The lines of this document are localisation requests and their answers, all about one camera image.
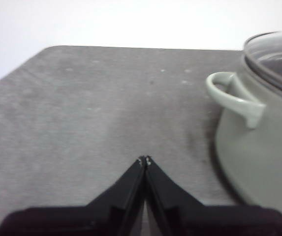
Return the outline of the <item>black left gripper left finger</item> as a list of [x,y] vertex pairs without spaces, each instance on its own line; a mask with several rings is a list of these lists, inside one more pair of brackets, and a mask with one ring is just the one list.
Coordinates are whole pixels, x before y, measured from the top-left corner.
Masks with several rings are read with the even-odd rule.
[[7,215],[0,236],[139,236],[146,158],[85,206],[32,207]]

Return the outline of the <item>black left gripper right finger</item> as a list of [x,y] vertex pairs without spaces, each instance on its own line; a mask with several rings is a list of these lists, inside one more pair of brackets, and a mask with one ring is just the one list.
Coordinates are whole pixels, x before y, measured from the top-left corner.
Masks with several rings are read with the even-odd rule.
[[260,206],[206,206],[144,157],[146,203],[157,236],[282,236],[282,214]]

